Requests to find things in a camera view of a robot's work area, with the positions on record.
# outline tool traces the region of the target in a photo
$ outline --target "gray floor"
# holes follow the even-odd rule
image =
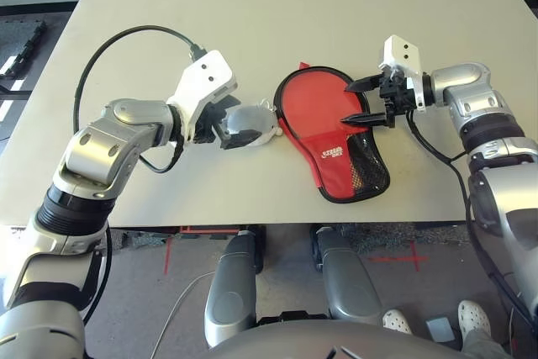
[[[103,301],[87,327],[88,352],[98,358],[149,357],[177,296],[193,278],[214,270],[226,243],[207,237],[174,239],[167,275],[163,273],[165,246],[118,251]],[[486,237],[485,244],[501,269],[508,271],[499,240]],[[256,279],[258,318],[283,310],[327,312],[322,275],[313,268],[309,248],[306,224],[269,227],[266,265]],[[417,253],[428,257],[420,263],[419,272],[412,262],[370,261],[374,256],[409,256],[407,247],[378,249],[361,256],[385,309],[401,309],[414,333],[430,338],[425,320],[445,315],[457,329],[456,307],[470,298],[487,311],[493,338],[499,342],[508,339],[507,316],[499,296],[469,245],[417,245]],[[158,358],[196,357],[207,349],[203,309],[209,284],[209,279],[202,280],[188,296],[167,331]],[[517,318],[515,329],[519,342],[515,357],[530,357],[535,346]],[[447,345],[457,348],[461,337],[457,333],[456,337]]]
[[[43,19],[47,24],[47,30],[41,38],[30,63],[19,74],[19,77],[17,77],[18,79],[24,79],[20,90],[34,89],[35,83],[40,78],[41,72],[49,60],[50,54],[70,16],[71,13],[44,13],[0,17],[0,23],[14,20]],[[13,83],[13,80],[0,79],[0,84],[8,89],[12,88]],[[13,101],[6,118],[0,122],[0,155],[8,144],[9,136],[11,136],[25,105],[26,101]]]

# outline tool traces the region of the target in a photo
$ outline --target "white crocs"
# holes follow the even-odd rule
[[[396,309],[389,310],[385,313],[383,316],[383,327],[403,332],[404,334],[413,334],[402,312]]]
[[[478,304],[471,300],[462,300],[457,306],[457,318],[460,323],[463,340],[472,330],[484,330],[491,336],[491,326],[488,315]]]

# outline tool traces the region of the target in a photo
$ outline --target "metal frame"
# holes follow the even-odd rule
[[[31,94],[32,92],[30,90],[12,92],[0,84],[0,101],[28,100]]]

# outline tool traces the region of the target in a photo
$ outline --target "black cable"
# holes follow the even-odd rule
[[[104,274],[103,274],[103,280],[101,281],[101,285],[99,286],[98,292],[95,294],[95,299],[92,301],[92,305],[90,306],[90,309],[87,311],[86,315],[84,316],[84,325],[88,323],[88,321],[92,318],[92,314],[97,308],[99,301],[101,300],[101,297],[103,296],[103,292],[105,287],[107,286],[108,282],[108,275],[110,275],[110,267],[112,266],[112,234],[110,233],[110,226],[108,225],[107,221],[107,229],[105,231],[106,235],[106,241],[107,241],[107,261],[105,263],[104,267]]]
[[[75,91],[75,102],[73,103],[73,131],[76,133],[80,129],[80,108],[81,108],[81,100],[82,100],[82,92],[84,90],[84,85],[86,84],[86,80],[90,74],[90,71],[92,70],[95,63],[98,61],[99,56],[103,54],[105,50],[110,47],[113,43],[115,43],[118,40],[121,40],[123,37],[126,37],[127,35],[138,33],[140,31],[161,31],[163,33],[171,34],[183,42],[185,42],[191,51],[191,58],[193,61],[196,61],[203,55],[205,55],[207,52],[200,48],[198,45],[196,45],[194,42],[192,42],[186,35],[181,34],[180,32],[174,30],[174,29],[168,29],[167,27],[161,27],[160,25],[140,25],[138,27],[133,27],[130,29],[126,29],[124,31],[121,31],[120,33],[117,33],[110,39],[108,39],[106,42],[104,42],[101,46],[99,46],[98,50],[95,51],[95,53],[92,55],[86,66],[84,67],[84,71],[82,71],[81,78],[78,82],[78,85],[76,86]],[[149,161],[147,161],[143,156],[140,156],[140,161],[144,163],[150,170],[153,172],[157,172],[162,174],[163,172],[168,172],[177,162],[179,159],[179,156],[182,153],[182,147],[183,144],[178,141],[176,149],[174,150],[174,155],[171,159],[171,162],[168,164],[168,166],[164,168],[157,168],[153,164],[151,164]]]
[[[475,233],[474,227],[472,226],[472,218],[471,218],[471,199],[467,196],[467,190],[465,189],[465,183],[463,181],[462,175],[452,165],[452,162],[453,162],[452,159],[440,153],[434,146],[432,146],[422,136],[422,134],[420,133],[418,127],[416,126],[414,122],[413,112],[414,111],[410,111],[405,114],[405,118],[407,119],[407,123],[408,123],[409,129],[411,130],[411,133],[414,135],[416,140],[429,153],[431,153],[435,158],[437,158],[438,160],[446,164],[454,172],[454,174],[457,177],[457,181],[459,182],[460,189],[462,191],[463,203],[465,204],[465,221],[467,224],[467,231],[469,233],[469,240],[471,241],[471,244],[475,252],[477,253],[478,261],[482,265],[489,279],[493,282],[493,284],[497,287],[497,289],[500,290],[500,292],[502,292],[504,296],[512,303],[512,305],[514,306],[514,309],[520,314],[523,320],[530,327],[533,335],[537,335],[538,330],[536,328],[536,324],[534,323],[533,319],[531,318],[529,314],[529,311],[527,310],[525,305],[521,302],[521,300],[516,296],[512,288],[508,285],[503,275],[501,274],[500,270],[497,268],[497,266],[493,262],[491,256],[488,254],[487,251],[483,249],[482,244],[480,243],[480,240],[478,239],[477,234]]]
[[[84,85],[86,84],[86,80],[90,74],[90,71],[92,70],[93,66],[99,59],[99,56],[103,54],[103,52],[108,49],[110,45],[112,45],[114,42],[122,39],[123,37],[126,37],[127,35],[137,33],[139,31],[161,31],[164,33],[168,33],[171,35],[174,35],[175,37],[179,38],[183,42],[185,42],[190,47],[191,51],[191,59],[193,61],[196,61],[203,55],[205,55],[207,52],[206,50],[200,48],[198,45],[196,45],[194,42],[192,42],[187,36],[173,30],[168,29],[166,27],[161,27],[159,25],[141,25],[138,27],[133,27],[131,29],[126,29],[120,33],[117,33],[115,36],[107,40],[104,44],[102,44],[98,50],[95,51],[95,53],[92,55],[86,66],[84,67],[84,71],[81,74],[81,78],[78,82],[78,85],[76,86],[75,91],[75,102],[73,104],[73,133],[75,134],[80,130],[80,107],[81,107],[81,100],[82,100],[82,92],[84,90]],[[139,156],[140,161],[142,161],[146,166],[148,166],[152,171],[157,173],[164,173],[168,172],[174,165],[176,164],[177,160],[179,159],[179,156],[183,152],[183,137],[181,134],[181,120],[179,117],[179,113],[174,109],[170,108],[171,114],[173,116],[174,121],[174,127],[172,128],[172,139],[176,141],[176,147],[174,149],[174,154],[171,158],[170,163],[164,167],[164,168],[157,168],[153,166],[149,161],[147,161],[143,156]],[[105,263],[105,270],[103,274],[103,280],[101,281],[101,285],[99,286],[99,289],[95,295],[95,299],[92,301],[92,305],[88,309],[86,315],[84,316],[84,325],[88,323],[88,321],[92,318],[93,312],[95,311],[96,307],[99,304],[99,301],[101,300],[101,297],[103,296],[103,292],[105,287],[107,286],[108,282],[108,276],[110,275],[110,268],[112,266],[112,235],[110,233],[110,226],[107,222],[107,229],[105,230],[105,240],[107,244],[107,260]]]
[[[458,160],[459,158],[463,157],[464,155],[466,155],[467,152],[466,151],[463,151],[462,153],[460,153],[459,155],[455,155],[454,157],[451,158],[451,161],[456,161]]]

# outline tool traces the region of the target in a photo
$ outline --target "robotic arm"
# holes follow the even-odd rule
[[[385,113],[354,114],[342,122],[393,127],[396,115],[425,110],[433,104],[448,106],[467,153],[475,220],[503,237],[525,306],[536,324],[538,145],[525,137],[508,104],[492,89],[485,65],[464,63],[423,74],[417,47],[393,35],[385,42],[379,67],[382,74],[353,82],[347,91],[379,87]],[[486,259],[484,266],[491,265],[493,262]]]
[[[213,50],[185,69],[167,103],[113,101],[73,136],[4,285],[0,357],[85,357],[79,311],[97,290],[102,257],[95,247],[140,154],[172,142],[177,159],[183,143],[213,142],[213,130],[225,149],[251,143],[260,132],[230,135],[221,122],[223,104],[236,103],[229,96],[236,88],[228,64]]]

